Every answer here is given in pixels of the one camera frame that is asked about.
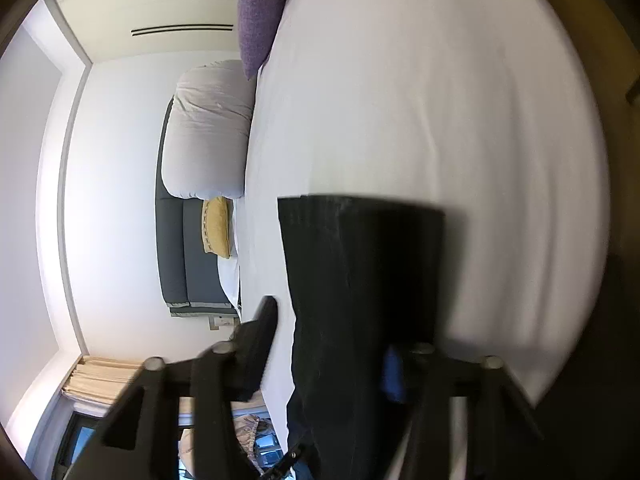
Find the gray headboard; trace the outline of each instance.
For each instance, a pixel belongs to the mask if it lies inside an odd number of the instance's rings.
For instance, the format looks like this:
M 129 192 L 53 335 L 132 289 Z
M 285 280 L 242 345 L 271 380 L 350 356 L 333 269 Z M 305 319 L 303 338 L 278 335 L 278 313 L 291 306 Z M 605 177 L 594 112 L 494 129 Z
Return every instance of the gray headboard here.
M 164 133 L 172 103 L 164 116 L 156 168 L 156 246 L 162 296 L 172 316 L 236 316 L 220 285 L 218 257 L 204 251 L 202 200 L 171 196 L 162 183 Z

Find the pillow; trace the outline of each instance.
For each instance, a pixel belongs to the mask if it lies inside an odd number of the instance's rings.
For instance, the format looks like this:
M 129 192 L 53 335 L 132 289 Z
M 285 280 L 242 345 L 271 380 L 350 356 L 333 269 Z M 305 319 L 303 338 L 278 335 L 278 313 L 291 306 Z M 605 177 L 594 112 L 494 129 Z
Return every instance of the pillow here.
M 238 38 L 244 74 L 255 77 L 267 59 L 287 0 L 238 0 Z
M 228 218 L 223 196 L 202 202 L 202 243 L 206 253 L 214 253 L 221 258 L 231 255 Z
M 255 79 L 239 60 L 193 68 L 179 79 L 164 136 L 161 174 L 178 198 L 244 194 Z

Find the beige curtain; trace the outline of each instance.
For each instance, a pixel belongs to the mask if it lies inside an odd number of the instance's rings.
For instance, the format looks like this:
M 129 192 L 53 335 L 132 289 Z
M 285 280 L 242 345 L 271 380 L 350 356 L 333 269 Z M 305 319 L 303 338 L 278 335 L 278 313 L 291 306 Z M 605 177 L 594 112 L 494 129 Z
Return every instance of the beige curtain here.
M 111 405 L 129 384 L 142 362 L 84 357 L 62 390 L 67 397 Z

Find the purple pillow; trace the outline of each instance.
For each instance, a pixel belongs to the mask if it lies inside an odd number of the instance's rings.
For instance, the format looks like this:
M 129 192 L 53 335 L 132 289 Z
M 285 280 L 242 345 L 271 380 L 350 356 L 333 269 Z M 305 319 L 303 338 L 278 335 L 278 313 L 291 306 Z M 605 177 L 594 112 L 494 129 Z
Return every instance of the purple pillow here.
M 251 79 L 267 59 L 287 0 L 238 0 L 238 37 L 244 74 Z

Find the white pillow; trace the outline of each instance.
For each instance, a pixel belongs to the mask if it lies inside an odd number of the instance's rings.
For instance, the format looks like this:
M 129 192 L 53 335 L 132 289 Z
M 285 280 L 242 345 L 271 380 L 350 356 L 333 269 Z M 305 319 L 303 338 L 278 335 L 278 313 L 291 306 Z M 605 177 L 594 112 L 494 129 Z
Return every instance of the white pillow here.
M 178 81 L 162 150 L 162 181 L 179 198 L 244 194 L 255 78 L 240 60 L 193 68 Z

